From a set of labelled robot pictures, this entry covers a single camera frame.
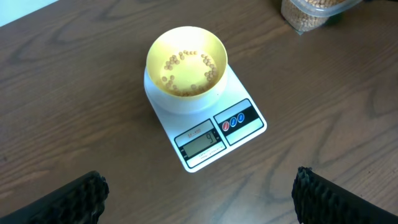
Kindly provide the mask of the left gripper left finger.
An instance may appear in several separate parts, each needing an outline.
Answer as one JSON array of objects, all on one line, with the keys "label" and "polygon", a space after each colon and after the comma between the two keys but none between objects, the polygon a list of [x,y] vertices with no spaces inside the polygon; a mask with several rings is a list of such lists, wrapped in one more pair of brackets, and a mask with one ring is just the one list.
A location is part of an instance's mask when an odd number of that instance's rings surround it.
[{"label": "left gripper left finger", "polygon": [[97,224],[105,210],[109,187],[105,177],[91,171],[50,194],[1,217],[3,224]]}]

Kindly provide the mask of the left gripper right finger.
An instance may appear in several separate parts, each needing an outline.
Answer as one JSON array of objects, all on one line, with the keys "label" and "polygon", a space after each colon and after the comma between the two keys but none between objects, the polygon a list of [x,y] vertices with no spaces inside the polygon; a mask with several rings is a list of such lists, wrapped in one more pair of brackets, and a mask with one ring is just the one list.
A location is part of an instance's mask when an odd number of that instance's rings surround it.
[{"label": "left gripper right finger", "polygon": [[344,188],[299,167],[292,189],[299,223],[304,224],[397,224],[389,213]]}]

